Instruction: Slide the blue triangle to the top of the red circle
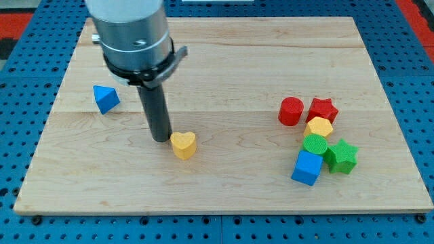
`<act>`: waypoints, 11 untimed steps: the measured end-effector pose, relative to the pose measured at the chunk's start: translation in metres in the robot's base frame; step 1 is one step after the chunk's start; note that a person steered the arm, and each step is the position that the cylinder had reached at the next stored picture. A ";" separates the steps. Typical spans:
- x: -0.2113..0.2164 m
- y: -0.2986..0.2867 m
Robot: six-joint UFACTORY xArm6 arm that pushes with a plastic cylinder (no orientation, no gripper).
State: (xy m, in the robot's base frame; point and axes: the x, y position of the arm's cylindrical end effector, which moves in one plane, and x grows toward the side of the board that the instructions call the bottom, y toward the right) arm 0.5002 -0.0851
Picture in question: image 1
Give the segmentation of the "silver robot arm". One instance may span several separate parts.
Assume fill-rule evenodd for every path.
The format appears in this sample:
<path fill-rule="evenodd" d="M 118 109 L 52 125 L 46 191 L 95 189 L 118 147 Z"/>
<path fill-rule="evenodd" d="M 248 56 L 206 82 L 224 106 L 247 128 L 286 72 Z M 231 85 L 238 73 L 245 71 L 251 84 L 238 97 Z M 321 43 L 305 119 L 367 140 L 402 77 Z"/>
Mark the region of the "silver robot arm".
<path fill-rule="evenodd" d="M 154 87 L 176 68 L 163 0 L 86 0 L 104 61 L 122 85 Z"/>

